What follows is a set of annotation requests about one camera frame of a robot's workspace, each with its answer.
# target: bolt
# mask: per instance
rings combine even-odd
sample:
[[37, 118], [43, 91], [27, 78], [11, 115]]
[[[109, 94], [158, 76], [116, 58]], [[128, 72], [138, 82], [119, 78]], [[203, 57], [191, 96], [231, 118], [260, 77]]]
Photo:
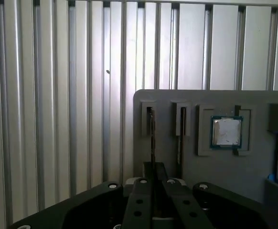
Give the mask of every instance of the bolt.
[[109, 188], [116, 188], [117, 186], [115, 184], [111, 184], [108, 186]]
[[200, 185], [200, 188], [205, 190], [205, 189], [207, 189], [207, 188], [208, 188], [208, 186], [207, 186], [207, 185], [205, 185], [205, 184], [201, 184], [201, 185]]
[[175, 183], [175, 180], [173, 180], [173, 179], [169, 179], [169, 180], [167, 180], [167, 183], [174, 184], [174, 183]]
[[120, 229], [121, 228], [121, 224], [117, 224], [116, 226], [114, 226], [114, 229]]

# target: corrugated metal wall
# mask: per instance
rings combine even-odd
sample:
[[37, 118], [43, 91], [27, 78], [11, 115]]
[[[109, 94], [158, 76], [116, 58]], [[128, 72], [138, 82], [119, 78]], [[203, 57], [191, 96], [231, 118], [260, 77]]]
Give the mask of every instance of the corrugated metal wall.
[[0, 1], [0, 229], [132, 177], [139, 89], [278, 90], [270, 2]]

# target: blue plastic part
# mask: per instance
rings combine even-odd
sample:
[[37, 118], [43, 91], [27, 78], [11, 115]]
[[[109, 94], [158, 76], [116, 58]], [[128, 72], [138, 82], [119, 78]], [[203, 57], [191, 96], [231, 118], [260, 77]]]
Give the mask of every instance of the blue plastic part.
[[276, 181], [276, 175], [275, 174], [270, 174], [270, 175], [268, 175], [268, 177], [267, 177], [269, 180], [271, 180], [271, 181]]

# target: screw hole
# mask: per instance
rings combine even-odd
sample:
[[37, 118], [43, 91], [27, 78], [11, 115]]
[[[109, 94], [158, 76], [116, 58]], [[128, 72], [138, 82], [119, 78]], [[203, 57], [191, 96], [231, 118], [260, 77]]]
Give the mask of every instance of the screw hole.
[[139, 217], [139, 216], [142, 215], [142, 213], [141, 213], [141, 211], [135, 211], [135, 212], [134, 212], [134, 215], [137, 216], [137, 217]]
[[191, 217], [193, 217], [193, 218], [196, 218], [197, 217], [197, 214], [195, 213], [195, 212], [190, 212], [190, 214], [189, 214]]

